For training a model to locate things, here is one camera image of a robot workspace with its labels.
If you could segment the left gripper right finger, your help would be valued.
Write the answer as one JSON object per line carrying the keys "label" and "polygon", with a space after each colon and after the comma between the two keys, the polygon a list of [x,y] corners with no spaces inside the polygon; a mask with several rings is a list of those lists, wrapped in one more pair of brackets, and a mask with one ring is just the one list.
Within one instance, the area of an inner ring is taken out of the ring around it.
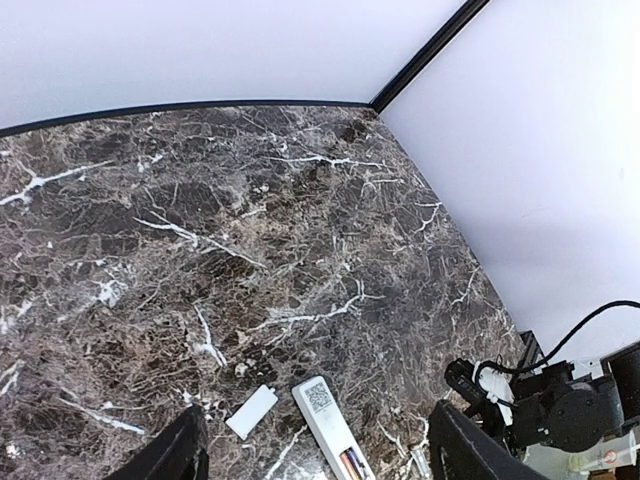
{"label": "left gripper right finger", "polygon": [[429,463],[435,480],[544,480],[512,457],[448,401],[429,416]]}

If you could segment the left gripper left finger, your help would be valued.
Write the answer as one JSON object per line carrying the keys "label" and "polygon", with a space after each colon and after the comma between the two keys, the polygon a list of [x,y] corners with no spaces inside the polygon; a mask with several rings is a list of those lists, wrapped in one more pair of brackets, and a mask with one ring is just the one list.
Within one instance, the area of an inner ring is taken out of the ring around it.
{"label": "left gripper left finger", "polygon": [[208,433],[198,405],[186,408],[109,480],[209,478]]}

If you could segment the white battery cover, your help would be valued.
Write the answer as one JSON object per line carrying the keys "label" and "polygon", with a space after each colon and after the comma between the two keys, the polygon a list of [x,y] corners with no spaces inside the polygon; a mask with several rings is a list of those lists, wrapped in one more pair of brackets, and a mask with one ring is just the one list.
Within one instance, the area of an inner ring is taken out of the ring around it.
{"label": "white battery cover", "polygon": [[226,421],[225,424],[241,439],[246,440],[278,402],[275,389],[261,385]]}

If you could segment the long white remote control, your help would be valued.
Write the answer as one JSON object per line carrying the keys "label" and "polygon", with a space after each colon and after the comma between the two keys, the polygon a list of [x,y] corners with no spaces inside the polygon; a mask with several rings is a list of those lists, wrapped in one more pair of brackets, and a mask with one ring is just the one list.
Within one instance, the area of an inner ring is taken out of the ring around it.
{"label": "long white remote control", "polygon": [[372,479],[375,479],[376,476],[325,379],[322,376],[315,376],[293,387],[291,392],[335,477],[340,480],[350,480],[340,460],[340,454],[349,448],[354,448],[360,452],[372,473]]}

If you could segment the clear handle screwdriver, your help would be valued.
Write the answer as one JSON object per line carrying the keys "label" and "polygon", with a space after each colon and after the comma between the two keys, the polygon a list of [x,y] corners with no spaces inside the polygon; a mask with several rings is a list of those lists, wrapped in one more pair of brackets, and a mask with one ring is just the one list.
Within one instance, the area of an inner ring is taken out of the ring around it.
{"label": "clear handle screwdriver", "polygon": [[431,468],[423,449],[420,446],[416,445],[411,449],[410,453],[413,464],[415,465],[420,478],[424,480],[431,480]]}

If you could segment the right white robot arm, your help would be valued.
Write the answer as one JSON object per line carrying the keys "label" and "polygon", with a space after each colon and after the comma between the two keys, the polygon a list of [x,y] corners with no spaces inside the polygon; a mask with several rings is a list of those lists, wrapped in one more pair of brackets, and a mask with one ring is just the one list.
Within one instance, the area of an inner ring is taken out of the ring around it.
{"label": "right white robot arm", "polygon": [[596,363],[603,372],[577,374],[562,361],[512,386],[515,409],[506,428],[513,450],[540,444],[569,453],[604,438],[622,437],[639,426],[639,348],[627,348]]}

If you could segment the purple battery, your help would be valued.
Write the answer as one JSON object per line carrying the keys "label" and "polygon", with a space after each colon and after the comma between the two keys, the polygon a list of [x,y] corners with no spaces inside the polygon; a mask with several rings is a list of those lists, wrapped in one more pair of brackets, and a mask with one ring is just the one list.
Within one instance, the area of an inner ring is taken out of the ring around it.
{"label": "purple battery", "polygon": [[349,448],[347,451],[350,462],[359,475],[360,479],[372,479],[372,473],[366,465],[362,455],[357,449]]}

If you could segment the orange battery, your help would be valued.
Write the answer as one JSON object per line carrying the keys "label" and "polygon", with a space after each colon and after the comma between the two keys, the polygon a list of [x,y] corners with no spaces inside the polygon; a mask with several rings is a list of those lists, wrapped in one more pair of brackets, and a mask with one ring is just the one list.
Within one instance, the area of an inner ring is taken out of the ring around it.
{"label": "orange battery", "polygon": [[362,480],[359,468],[356,466],[355,457],[350,450],[345,450],[340,454],[340,460],[351,480]]}

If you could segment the clear plastic cup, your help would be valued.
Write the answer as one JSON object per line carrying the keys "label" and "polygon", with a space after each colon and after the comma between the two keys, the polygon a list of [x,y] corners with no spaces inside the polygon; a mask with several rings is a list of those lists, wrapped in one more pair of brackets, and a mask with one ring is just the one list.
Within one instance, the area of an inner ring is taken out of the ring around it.
{"label": "clear plastic cup", "polygon": [[586,451],[572,454],[569,469],[574,472],[592,472],[635,466],[638,450],[635,432],[631,430],[623,437],[603,441]]}

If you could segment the right black frame post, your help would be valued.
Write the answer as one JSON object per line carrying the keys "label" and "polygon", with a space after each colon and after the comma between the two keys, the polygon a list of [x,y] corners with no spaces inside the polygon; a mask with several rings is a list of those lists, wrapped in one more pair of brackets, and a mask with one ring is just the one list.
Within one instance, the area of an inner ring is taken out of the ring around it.
{"label": "right black frame post", "polygon": [[489,3],[490,0],[465,1],[369,102],[369,107],[382,113]]}

